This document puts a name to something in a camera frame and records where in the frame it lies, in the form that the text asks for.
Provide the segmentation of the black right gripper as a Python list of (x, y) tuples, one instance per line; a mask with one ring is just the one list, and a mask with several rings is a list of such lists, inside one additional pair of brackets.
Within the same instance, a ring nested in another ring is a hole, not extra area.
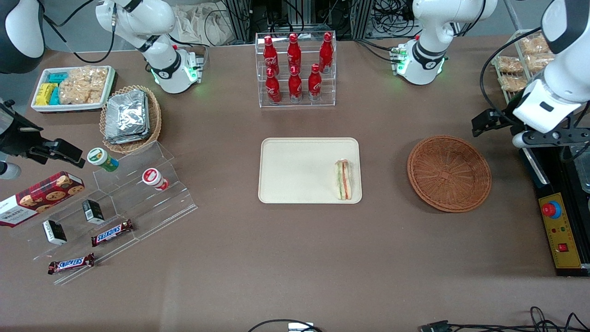
[(1, 101), (0, 150), (2, 153), (34, 160), (42, 165), (45, 165), (50, 158), (63, 160), (80, 169), (84, 167), (86, 161), (83, 159), (81, 149), (61, 138), (43, 143), (41, 131), (44, 128), (15, 112), (13, 105), (13, 100)]

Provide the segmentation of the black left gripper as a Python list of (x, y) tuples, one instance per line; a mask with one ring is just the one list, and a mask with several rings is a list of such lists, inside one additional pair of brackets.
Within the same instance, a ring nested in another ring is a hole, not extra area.
[(580, 126), (589, 115), (589, 103), (571, 103), (560, 97), (532, 90), (519, 92), (507, 107), (486, 109), (471, 120), (472, 136), (512, 126), (512, 144), (517, 148), (571, 146), (589, 142), (589, 127)]

